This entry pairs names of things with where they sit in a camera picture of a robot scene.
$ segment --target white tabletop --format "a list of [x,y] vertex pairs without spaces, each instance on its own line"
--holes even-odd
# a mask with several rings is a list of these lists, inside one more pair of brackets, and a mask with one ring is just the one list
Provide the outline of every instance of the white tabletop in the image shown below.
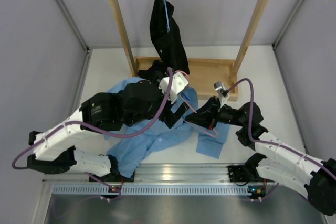
[[[235,59],[238,46],[185,47],[189,58]],[[157,56],[154,48],[134,48],[135,56]],[[130,69],[123,49],[94,49],[87,72],[81,102],[98,92],[106,92],[118,82],[130,77]],[[303,144],[286,94],[280,71],[271,46],[250,46],[238,73],[238,79],[248,77],[255,89],[255,102],[264,116],[262,126],[287,144],[303,151]],[[228,105],[239,108],[249,101],[247,83],[239,86],[239,99]],[[254,152],[243,147],[231,126],[226,144],[219,159],[196,152],[198,133],[184,143],[150,154],[142,163],[150,164],[195,164],[195,163],[244,163]],[[104,140],[102,136],[90,138],[77,144],[83,151],[105,154],[119,139]]]

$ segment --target blue cloth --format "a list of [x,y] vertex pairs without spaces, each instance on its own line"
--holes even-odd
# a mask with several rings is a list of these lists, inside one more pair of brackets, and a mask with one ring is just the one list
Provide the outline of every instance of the blue cloth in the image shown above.
[[[142,79],[137,77],[124,80],[115,85],[108,92],[117,93],[120,90],[123,90],[127,84],[136,83],[140,80]],[[191,87],[187,88],[182,96],[193,108],[198,108],[198,99],[195,89]],[[177,102],[172,107],[172,111],[175,112],[182,103],[182,99],[178,98]],[[192,134],[193,127],[190,124],[185,123],[183,119],[190,113],[192,113],[192,111],[188,110],[171,129],[169,129],[165,123],[157,120],[152,127],[144,133],[133,138],[124,138],[120,143],[112,147],[108,151],[108,154],[117,158],[120,174],[124,177],[131,177],[140,162],[152,152],[164,150],[188,139]],[[149,121],[150,120],[144,120],[132,127],[128,127],[126,129],[126,134],[139,131],[145,127]],[[217,138],[213,138],[203,133],[199,134],[200,141],[197,146],[197,152],[219,158],[223,144],[226,142],[228,125],[218,124],[216,130],[219,132],[219,137]]]

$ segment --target robotic arm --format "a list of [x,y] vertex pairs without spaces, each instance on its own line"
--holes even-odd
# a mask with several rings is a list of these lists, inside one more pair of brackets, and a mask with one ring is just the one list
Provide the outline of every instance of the robotic arm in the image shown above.
[[[183,103],[175,113],[171,111],[178,95],[188,87],[188,80],[177,72],[170,90],[168,86],[169,78],[157,73],[153,81],[128,84],[119,93],[98,93],[53,129],[45,133],[31,132],[29,144],[34,153],[28,157],[28,168],[45,174],[71,169],[114,178],[119,173],[115,157],[86,153],[75,144],[105,131],[118,131],[124,124],[131,126],[145,119],[155,119],[165,93],[169,93],[170,102],[160,112],[159,120],[171,128],[188,110]],[[333,215],[336,212],[336,161],[325,162],[284,144],[260,125],[264,118],[257,104],[251,101],[238,110],[233,109],[225,104],[229,96],[225,86],[217,82],[215,90],[218,96],[211,97],[185,120],[210,130],[217,123],[240,126],[236,132],[239,141],[256,153],[245,163],[244,174],[240,173],[239,177],[244,176],[247,181],[265,178],[279,182],[303,195],[323,214]]]

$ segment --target black garment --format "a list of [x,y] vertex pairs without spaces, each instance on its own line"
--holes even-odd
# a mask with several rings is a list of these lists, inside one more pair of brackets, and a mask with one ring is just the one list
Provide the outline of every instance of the black garment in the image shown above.
[[172,17],[174,6],[168,1],[166,1],[166,4],[170,27],[169,32],[167,32],[167,19],[163,0],[154,1],[149,30],[153,45],[163,63],[154,62],[148,70],[139,70],[139,77],[147,80],[151,79],[154,71],[161,70],[162,68],[166,69],[166,66],[190,74],[187,56],[181,42],[180,29]]

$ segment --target wooden clothes rack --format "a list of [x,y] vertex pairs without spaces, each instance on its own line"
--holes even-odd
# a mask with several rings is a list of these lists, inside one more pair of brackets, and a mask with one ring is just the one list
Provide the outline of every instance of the wooden clothes rack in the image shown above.
[[[237,82],[237,73],[240,65],[243,62],[244,56],[251,43],[253,35],[257,29],[258,23],[264,12],[268,0],[258,0],[253,11],[251,20],[244,35],[243,42],[240,46],[236,60],[218,60],[218,59],[188,59],[190,69],[190,85],[197,91],[198,98],[207,100],[210,96],[216,95],[213,87],[215,82],[222,81],[227,87],[232,86]],[[130,42],[127,37],[127,32],[122,18],[118,0],[109,0],[114,18],[118,25],[118,30],[121,37],[121,42],[125,50],[128,64],[130,66],[132,76],[137,76],[139,69],[147,70],[152,62],[157,57],[133,57]],[[236,101],[238,99],[238,88],[236,87],[230,93],[230,100]]]

